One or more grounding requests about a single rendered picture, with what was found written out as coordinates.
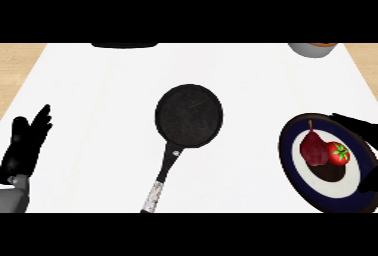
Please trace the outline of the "black frying pan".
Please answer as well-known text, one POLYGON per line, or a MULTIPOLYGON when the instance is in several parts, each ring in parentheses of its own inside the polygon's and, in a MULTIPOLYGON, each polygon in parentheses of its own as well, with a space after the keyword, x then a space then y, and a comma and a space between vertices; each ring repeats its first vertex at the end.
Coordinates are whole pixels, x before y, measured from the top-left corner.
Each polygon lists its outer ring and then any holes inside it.
POLYGON ((180 85, 164 94, 155 109, 155 126, 165 140, 165 151, 142 213, 155 212, 168 171, 183 150, 206 145, 215 138, 221 125, 221 103, 204 86, 180 85))

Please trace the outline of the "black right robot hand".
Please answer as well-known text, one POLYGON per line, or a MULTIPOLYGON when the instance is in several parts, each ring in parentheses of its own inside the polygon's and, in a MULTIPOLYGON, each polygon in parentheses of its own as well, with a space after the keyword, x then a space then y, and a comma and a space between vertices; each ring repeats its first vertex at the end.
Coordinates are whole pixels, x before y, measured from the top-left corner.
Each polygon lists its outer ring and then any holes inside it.
MULTIPOLYGON (((354 119, 336 113, 332 113, 329 118, 338 122, 353 133, 356 133, 364 142, 378 151, 378 124, 372 124, 363 120, 354 119)), ((378 192, 378 166, 372 169, 363 178, 357 190, 362 193, 378 192)))

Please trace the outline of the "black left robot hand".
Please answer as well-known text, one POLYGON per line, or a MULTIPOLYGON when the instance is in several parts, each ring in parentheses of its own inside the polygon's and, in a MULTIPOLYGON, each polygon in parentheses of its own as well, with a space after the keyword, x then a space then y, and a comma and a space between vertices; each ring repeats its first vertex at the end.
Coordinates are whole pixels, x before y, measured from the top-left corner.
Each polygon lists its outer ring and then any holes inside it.
POLYGON ((0 184, 10 185, 10 178, 32 175, 40 149, 51 129, 50 105, 46 104, 32 122, 23 116, 13 119, 10 145, 0 163, 0 184))

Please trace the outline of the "grey cup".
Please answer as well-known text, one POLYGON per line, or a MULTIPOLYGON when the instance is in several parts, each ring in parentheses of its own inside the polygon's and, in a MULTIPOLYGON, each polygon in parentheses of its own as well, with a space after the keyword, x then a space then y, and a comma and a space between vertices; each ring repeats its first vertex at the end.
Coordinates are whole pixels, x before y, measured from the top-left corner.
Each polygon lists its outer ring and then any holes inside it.
POLYGON ((292 51, 307 58, 325 57, 335 46, 335 43, 289 43, 292 51))

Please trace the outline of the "black flat object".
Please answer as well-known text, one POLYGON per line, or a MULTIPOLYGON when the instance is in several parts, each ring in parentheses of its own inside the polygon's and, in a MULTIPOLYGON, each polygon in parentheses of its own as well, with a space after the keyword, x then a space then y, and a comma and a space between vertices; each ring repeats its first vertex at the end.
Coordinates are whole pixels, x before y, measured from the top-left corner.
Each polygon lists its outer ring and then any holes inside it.
POLYGON ((91 45, 97 48, 134 49, 153 47, 158 43, 91 43, 91 45))

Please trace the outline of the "dark red pear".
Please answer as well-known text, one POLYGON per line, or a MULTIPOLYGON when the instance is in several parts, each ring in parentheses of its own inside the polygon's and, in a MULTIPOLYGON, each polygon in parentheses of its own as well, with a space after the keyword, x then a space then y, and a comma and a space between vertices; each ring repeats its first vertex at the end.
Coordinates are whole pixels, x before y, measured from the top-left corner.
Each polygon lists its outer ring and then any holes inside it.
POLYGON ((310 166, 322 166, 326 164, 328 145, 313 130, 313 121, 308 121, 308 133, 300 143, 300 154, 310 166))

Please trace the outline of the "red tomato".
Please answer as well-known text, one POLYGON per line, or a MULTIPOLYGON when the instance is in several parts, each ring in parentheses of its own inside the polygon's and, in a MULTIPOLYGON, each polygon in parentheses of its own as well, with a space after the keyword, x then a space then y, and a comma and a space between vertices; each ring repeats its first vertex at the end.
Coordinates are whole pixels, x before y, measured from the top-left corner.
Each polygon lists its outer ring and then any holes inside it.
POLYGON ((344 166, 350 162, 348 148, 338 142, 328 143, 329 162, 335 166, 344 166))

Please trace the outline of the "blue and white plate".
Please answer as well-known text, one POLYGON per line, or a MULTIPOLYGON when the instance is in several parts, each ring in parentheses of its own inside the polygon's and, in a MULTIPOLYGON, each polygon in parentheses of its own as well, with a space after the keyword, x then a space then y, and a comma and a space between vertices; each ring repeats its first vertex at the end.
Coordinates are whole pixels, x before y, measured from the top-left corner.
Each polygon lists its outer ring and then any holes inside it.
POLYGON ((311 206, 326 213, 372 213, 378 208, 378 193, 360 193, 357 187, 378 166, 378 159, 360 136, 326 115, 301 114, 282 128, 277 147, 286 178, 311 206), (329 172, 345 170, 335 182, 316 176, 314 171, 323 172, 325 167, 308 166, 300 154, 300 143, 310 130, 314 130, 323 141, 338 142, 348 149, 351 159, 347 165, 326 166, 329 172))

